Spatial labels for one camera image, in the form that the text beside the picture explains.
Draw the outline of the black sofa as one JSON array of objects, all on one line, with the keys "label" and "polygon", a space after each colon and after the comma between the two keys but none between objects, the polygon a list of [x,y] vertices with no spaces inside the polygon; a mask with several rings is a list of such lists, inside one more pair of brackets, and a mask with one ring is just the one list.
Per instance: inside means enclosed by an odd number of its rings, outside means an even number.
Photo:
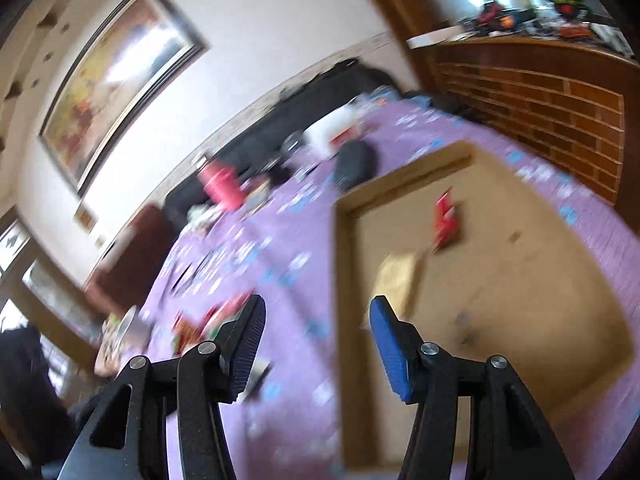
[{"label": "black sofa", "polygon": [[240,181],[256,176],[281,156],[285,139],[303,131],[318,119],[363,93],[380,87],[399,91],[396,80],[385,70],[364,64],[359,58],[336,63],[310,81],[281,96],[268,112],[222,148],[209,148],[195,159],[195,168],[174,186],[164,199],[169,217],[186,216],[188,210],[206,202],[208,195],[198,173],[216,160],[234,170]]}]

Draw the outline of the pink knit-sleeve thermos bottle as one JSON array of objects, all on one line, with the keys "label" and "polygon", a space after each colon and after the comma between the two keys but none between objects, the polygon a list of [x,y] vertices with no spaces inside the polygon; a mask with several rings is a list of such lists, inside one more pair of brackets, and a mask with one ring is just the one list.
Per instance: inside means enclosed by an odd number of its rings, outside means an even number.
[{"label": "pink knit-sleeve thermos bottle", "polygon": [[245,194],[232,167],[202,155],[196,160],[196,177],[207,196],[223,211],[238,211],[244,205]]}]

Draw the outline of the brick-pattern wooden counter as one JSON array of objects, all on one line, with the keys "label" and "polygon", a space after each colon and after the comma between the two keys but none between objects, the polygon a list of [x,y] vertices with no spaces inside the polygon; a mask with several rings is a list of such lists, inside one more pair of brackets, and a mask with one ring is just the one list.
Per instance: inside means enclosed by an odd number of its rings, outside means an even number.
[{"label": "brick-pattern wooden counter", "polygon": [[639,65],[515,37],[414,47],[435,87],[588,185],[630,218],[639,206]]}]

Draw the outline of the dark red foil snack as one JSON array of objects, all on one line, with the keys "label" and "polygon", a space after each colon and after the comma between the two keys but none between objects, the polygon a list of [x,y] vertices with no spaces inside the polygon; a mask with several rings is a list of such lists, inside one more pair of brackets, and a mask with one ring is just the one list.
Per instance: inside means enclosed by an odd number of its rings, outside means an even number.
[{"label": "dark red foil snack", "polygon": [[196,344],[214,340],[224,323],[234,321],[240,315],[251,294],[242,292],[223,304],[216,304],[198,322],[178,313],[171,329],[172,355],[175,358],[183,356]]}]

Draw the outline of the beige cracker packet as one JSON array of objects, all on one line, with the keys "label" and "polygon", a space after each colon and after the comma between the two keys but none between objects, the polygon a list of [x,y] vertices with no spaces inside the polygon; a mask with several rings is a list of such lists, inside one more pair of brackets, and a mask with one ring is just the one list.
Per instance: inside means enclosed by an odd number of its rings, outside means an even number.
[{"label": "beige cracker packet", "polygon": [[415,252],[388,255],[378,266],[373,296],[385,296],[398,318],[410,310],[411,295],[420,257]]}]

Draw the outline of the black glasses case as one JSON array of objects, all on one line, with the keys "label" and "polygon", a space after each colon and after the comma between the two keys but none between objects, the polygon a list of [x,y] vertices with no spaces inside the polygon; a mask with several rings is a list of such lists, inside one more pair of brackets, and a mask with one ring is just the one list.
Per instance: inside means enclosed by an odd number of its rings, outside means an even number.
[{"label": "black glasses case", "polygon": [[363,140],[350,140],[338,150],[333,183],[341,192],[371,180],[378,169],[378,155],[373,146]]}]

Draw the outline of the white plastic jar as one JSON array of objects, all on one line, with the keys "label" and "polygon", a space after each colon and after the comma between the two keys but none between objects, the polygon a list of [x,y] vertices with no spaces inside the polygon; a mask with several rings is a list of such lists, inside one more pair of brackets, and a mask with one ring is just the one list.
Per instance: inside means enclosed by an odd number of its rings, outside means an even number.
[{"label": "white plastic jar", "polygon": [[360,137],[356,108],[345,104],[304,130],[307,145],[321,159],[332,158],[340,147]]}]

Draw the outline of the purple floral tablecloth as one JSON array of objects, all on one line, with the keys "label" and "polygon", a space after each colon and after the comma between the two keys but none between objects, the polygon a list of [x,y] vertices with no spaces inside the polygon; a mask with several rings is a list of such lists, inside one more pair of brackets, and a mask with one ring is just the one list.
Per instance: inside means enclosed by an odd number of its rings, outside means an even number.
[{"label": "purple floral tablecloth", "polygon": [[[639,243],[626,224],[577,179],[494,130],[399,101],[370,115],[378,168],[390,172],[459,140],[494,154],[555,208],[610,282],[631,328],[639,325]],[[253,402],[224,406],[224,430],[241,479],[341,477],[333,315],[334,166],[291,180],[253,217],[220,219],[207,233],[182,234],[171,248],[141,317],[153,324],[148,355],[174,352],[176,318],[200,320],[252,290],[267,321],[258,353],[271,362]]]}]

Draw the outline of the red snack packet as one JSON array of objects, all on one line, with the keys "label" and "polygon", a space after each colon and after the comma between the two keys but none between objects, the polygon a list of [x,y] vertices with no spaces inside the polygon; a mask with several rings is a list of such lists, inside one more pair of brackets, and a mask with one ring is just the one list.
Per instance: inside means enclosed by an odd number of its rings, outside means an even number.
[{"label": "red snack packet", "polygon": [[435,205],[434,249],[439,250],[451,243],[458,235],[460,221],[457,208],[451,197],[452,188],[439,196]]}]

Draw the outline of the cardboard box tray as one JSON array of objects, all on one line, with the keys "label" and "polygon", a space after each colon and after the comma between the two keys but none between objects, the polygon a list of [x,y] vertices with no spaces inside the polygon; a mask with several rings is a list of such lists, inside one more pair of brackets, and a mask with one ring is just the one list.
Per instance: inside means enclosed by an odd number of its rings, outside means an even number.
[{"label": "cardboard box tray", "polygon": [[[460,229],[434,249],[447,188]],[[579,477],[594,479],[634,413],[613,398],[634,360],[626,312],[558,211],[504,162],[468,142],[423,156],[335,205],[335,313],[342,454],[351,472],[398,471],[414,411],[364,327],[378,266],[420,257],[409,318],[453,356],[505,356],[533,393]]]}]

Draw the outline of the framed horse painting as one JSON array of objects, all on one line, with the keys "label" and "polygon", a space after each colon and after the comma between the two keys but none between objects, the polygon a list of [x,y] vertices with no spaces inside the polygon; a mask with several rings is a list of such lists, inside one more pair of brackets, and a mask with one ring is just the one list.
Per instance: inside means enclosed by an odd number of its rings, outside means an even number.
[{"label": "framed horse painting", "polygon": [[122,0],[107,15],[65,74],[38,133],[77,196],[142,110],[204,50],[170,0]]}]

